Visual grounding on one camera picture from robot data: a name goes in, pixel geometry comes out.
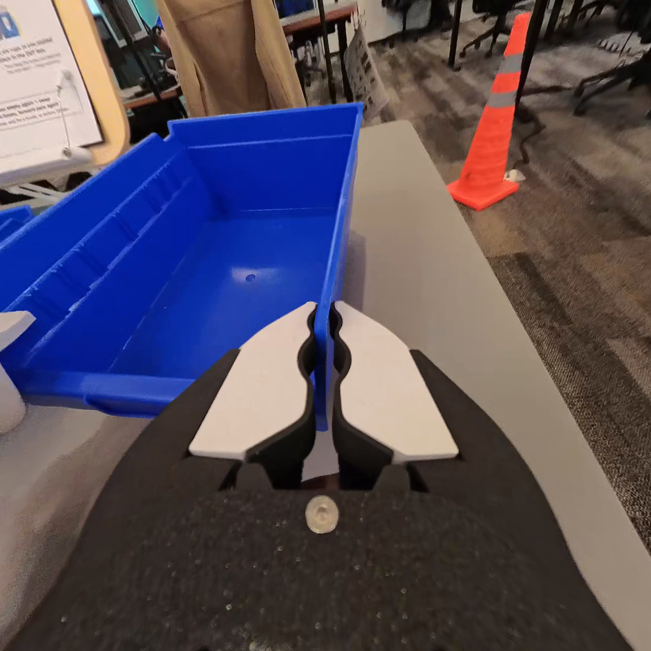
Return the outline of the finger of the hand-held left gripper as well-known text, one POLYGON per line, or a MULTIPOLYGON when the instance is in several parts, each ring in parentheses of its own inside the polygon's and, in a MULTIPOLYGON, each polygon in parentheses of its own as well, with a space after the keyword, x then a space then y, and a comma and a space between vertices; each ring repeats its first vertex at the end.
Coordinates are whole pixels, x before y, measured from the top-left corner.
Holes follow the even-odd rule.
POLYGON ((1 312, 0 350, 11 346, 36 321, 28 311, 1 312))

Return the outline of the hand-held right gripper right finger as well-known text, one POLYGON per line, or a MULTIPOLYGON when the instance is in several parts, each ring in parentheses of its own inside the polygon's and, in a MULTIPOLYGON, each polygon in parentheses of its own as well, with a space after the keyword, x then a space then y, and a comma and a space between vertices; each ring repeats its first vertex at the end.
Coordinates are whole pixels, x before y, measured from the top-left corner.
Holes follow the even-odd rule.
POLYGON ((343 490, 372 489, 385 468, 459 455, 415 351, 343 301, 331 305, 330 332, 331 432, 343 490))

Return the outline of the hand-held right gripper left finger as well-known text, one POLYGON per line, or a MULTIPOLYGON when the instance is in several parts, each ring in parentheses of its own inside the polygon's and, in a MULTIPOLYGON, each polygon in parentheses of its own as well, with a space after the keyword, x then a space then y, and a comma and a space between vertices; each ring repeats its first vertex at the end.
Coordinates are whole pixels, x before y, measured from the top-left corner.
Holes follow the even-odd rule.
POLYGON ((237 351, 189 446, 191 456, 257 463, 273 486, 301 484, 316 438, 316 303, 259 330, 237 351))

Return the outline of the printed instruction sheet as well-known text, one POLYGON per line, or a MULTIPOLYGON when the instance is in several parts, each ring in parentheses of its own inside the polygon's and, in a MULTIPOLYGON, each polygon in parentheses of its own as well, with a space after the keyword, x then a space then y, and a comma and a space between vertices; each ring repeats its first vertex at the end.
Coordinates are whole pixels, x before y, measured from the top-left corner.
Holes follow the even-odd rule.
POLYGON ((103 142, 53 1, 1 2, 1 168, 32 151, 103 142))

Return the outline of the orange traffic cone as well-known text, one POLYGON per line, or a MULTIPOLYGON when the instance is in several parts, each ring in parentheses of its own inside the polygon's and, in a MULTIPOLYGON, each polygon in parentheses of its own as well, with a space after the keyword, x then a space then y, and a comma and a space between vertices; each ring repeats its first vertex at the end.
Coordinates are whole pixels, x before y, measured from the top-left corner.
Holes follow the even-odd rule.
POLYGON ((515 17, 460 178, 447 186, 455 201, 477 211, 492 206, 519 189, 519 184, 509 180, 506 174, 530 18, 531 12, 515 17))

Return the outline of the hanging printed paper sheet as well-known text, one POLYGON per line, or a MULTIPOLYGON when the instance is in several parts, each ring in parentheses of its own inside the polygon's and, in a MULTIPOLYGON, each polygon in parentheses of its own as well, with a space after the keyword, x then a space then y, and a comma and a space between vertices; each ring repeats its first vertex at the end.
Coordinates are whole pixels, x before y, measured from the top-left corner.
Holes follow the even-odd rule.
POLYGON ((389 96, 362 26, 354 33, 343 57, 353 101, 362 104, 365 124, 378 118, 389 105, 389 96))

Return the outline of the tan cloth cover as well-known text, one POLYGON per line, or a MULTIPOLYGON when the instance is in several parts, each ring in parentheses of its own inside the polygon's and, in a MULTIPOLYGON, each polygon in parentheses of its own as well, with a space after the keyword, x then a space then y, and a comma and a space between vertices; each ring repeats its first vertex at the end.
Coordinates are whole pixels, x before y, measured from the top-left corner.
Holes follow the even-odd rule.
POLYGON ((191 118, 305 108, 273 1, 157 1, 191 118))

